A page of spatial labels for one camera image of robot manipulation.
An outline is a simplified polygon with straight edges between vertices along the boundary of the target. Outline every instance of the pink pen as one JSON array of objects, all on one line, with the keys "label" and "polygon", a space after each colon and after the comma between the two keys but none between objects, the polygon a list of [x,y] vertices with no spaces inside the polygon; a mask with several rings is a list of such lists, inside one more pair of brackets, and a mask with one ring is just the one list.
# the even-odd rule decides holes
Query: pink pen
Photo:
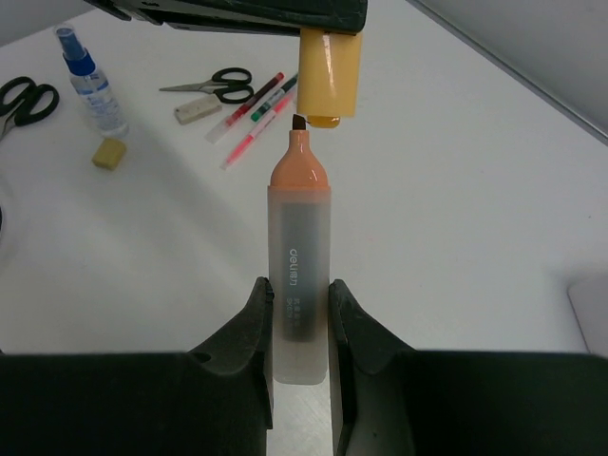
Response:
[{"label": "pink pen", "polygon": [[272,90],[274,86],[282,81],[285,75],[278,72],[266,85],[258,90],[253,97],[242,104],[233,114],[225,117],[220,123],[214,126],[209,133],[205,135],[207,141],[215,144],[232,128],[247,112],[259,102],[264,95]]},{"label": "pink pen", "polygon": [[238,159],[240,159],[245,151],[249,148],[249,146],[257,139],[257,137],[261,134],[262,131],[280,114],[280,112],[289,104],[292,98],[295,95],[295,87],[293,87],[289,92],[285,94],[283,99],[276,104],[270,111],[268,111],[264,117],[262,117],[257,123],[256,126],[252,128],[252,130],[247,134],[247,136],[241,141],[237,147],[230,153],[230,155],[226,158],[222,169],[227,169],[229,166],[234,164]]}]

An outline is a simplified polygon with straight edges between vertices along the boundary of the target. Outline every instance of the orange highlighter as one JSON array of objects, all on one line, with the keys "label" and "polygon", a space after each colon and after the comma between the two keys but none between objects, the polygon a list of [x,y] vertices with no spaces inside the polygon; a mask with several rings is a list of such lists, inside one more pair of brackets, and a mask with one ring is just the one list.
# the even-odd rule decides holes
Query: orange highlighter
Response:
[{"label": "orange highlighter", "polygon": [[275,380],[316,385],[327,373],[331,188],[294,115],[289,148],[268,187],[270,283],[275,292]]}]

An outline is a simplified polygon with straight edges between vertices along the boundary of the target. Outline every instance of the highlighter tip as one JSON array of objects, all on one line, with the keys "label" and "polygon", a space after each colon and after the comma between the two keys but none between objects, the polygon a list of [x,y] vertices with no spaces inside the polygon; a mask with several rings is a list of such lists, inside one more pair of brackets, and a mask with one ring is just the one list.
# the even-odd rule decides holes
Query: highlighter tip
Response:
[{"label": "highlighter tip", "polygon": [[305,130],[306,129],[306,119],[302,116],[298,116],[294,114],[294,119],[292,120],[292,130]]}]

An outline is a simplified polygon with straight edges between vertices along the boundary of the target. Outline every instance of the table surface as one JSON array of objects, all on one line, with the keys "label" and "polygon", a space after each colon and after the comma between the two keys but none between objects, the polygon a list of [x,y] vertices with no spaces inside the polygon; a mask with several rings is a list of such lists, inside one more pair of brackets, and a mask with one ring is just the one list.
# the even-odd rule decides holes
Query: table surface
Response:
[{"label": "table surface", "polygon": [[[295,38],[72,21],[131,122],[107,173],[59,45],[0,48],[0,82],[55,85],[49,119],[0,143],[0,347],[188,350],[267,274],[266,186],[290,115],[229,172],[247,131],[180,126],[161,93],[222,67],[261,86],[297,67]],[[608,268],[608,150],[402,0],[370,2],[357,116],[315,130],[333,189],[332,278],[415,348],[581,351],[566,289]],[[327,381],[279,386],[269,454],[330,454]]]}]

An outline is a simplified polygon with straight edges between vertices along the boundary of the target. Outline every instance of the yellow cube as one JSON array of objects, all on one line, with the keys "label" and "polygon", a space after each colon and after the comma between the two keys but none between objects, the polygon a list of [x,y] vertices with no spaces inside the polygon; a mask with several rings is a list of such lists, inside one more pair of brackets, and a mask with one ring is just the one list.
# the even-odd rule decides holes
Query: yellow cube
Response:
[{"label": "yellow cube", "polygon": [[95,152],[93,164],[99,168],[114,171],[118,166],[118,163],[123,159],[125,152],[126,145],[124,145],[124,142],[113,138],[107,138],[102,142],[102,145],[99,146],[97,152]]}]

